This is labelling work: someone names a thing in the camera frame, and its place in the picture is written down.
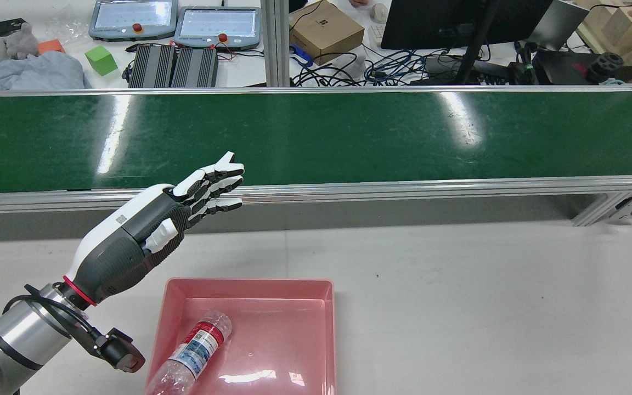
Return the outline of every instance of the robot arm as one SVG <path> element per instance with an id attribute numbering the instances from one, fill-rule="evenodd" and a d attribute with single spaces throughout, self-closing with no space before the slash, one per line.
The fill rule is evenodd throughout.
<path id="1" fill-rule="evenodd" d="M 158 184 L 143 190 L 93 228 L 75 252 L 63 278 L 75 305 L 95 306 L 137 284 L 170 255 L 184 233 L 202 218 L 234 210 L 240 199 L 219 198 L 243 182 L 244 167 L 226 153 L 176 187 Z"/>
<path id="2" fill-rule="evenodd" d="M 14 298 L 0 317 L 0 394 L 11 395 L 75 338 L 91 355 L 135 372 L 145 358 L 130 337 L 102 335 L 83 313 L 142 280 L 165 260 L 184 233 L 207 215 L 241 207 L 221 198 L 243 181 L 244 167 L 226 153 L 178 183 L 149 187 L 93 228 L 81 241 L 63 283 Z"/>

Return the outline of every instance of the robotic finger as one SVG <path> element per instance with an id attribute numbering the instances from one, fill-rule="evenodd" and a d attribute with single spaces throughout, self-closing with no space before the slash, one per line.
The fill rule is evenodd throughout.
<path id="1" fill-rule="evenodd" d="M 173 188 L 172 194 L 178 200 L 186 200 L 198 194 L 201 188 L 210 187 L 211 183 L 243 174 L 245 170 L 243 164 L 233 163 L 234 157 L 235 154 L 229 151 L 215 165 L 196 170 L 190 177 L 178 183 L 177 187 Z"/>
<path id="2" fill-rule="evenodd" d="M 189 218 L 190 227 L 196 225 L 200 220 L 202 220 L 207 215 L 213 215 L 217 212 L 230 212 L 231 210 L 236 210 L 243 205 L 243 201 L 238 197 L 224 197 L 221 199 L 210 200 L 206 203 L 206 206 L 203 206 L 196 215 L 193 215 Z"/>
<path id="3" fill-rule="evenodd" d="M 199 197 L 198 199 L 196 198 L 193 199 L 194 202 L 191 202 L 190 204 L 191 214 L 195 215 L 196 213 L 198 213 L 199 210 L 201 210 L 203 206 L 206 206 L 206 203 L 209 200 L 218 198 L 223 193 L 228 193 L 234 190 L 242 183 L 243 183 L 243 177 L 236 176 L 236 177 L 224 178 L 223 180 L 220 180 L 220 182 L 211 184 L 211 187 L 205 189 L 205 192 L 203 195 L 197 194 L 197 196 L 201 196 L 201 197 Z"/>

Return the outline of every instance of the gray cloth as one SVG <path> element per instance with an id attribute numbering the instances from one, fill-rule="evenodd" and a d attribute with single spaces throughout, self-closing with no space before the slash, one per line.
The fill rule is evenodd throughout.
<path id="1" fill-rule="evenodd" d="M 77 59 L 49 50 L 40 56 L 0 62 L 0 90 L 54 91 L 91 88 Z"/>

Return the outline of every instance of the green cube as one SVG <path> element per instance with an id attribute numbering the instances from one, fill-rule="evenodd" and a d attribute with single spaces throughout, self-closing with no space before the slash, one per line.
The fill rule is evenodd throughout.
<path id="1" fill-rule="evenodd" d="M 116 61 L 109 50 L 101 45 L 88 50 L 84 55 L 87 57 L 87 60 L 89 60 L 89 64 L 92 68 L 100 75 L 107 75 L 119 68 L 119 66 L 116 66 Z"/>

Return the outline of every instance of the orange block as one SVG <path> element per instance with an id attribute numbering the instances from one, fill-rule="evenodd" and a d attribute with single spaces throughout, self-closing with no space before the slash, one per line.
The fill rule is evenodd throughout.
<path id="1" fill-rule="evenodd" d="M 48 52 L 49 50 L 56 50 L 56 52 L 65 53 L 65 48 L 60 43 L 57 38 L 55 40 L 50 40 L 49 42 L 42 42 L 38 44 L 38 53 L 43 55 L 44 52 Z"/>

